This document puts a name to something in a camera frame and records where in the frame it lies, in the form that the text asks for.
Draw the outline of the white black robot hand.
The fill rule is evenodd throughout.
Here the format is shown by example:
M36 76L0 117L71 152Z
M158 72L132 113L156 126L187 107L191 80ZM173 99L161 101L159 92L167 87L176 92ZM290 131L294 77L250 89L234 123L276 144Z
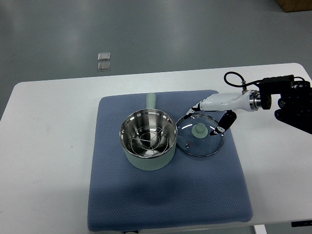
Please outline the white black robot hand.
M224 111L225 114L218 122L218 126L210 132L210 135L214 136L224 133L231 127L236 120L236 110L253 112L261 107L260 94L255 90L246 91L244 94L212 94L194 105L184 119L199 111Z

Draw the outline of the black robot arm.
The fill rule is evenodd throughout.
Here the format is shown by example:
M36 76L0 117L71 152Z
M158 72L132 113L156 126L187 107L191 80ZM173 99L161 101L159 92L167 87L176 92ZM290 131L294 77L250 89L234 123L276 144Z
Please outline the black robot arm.
M274 112L275 118L306 133L312 133L312 88L304 78L286 75L247 83L241 74L227 72L224 81L232 87L242 88L244 102L247 103L248 110L252 111L259 108L269 110L272 95L280 95L277 101L279 109Z

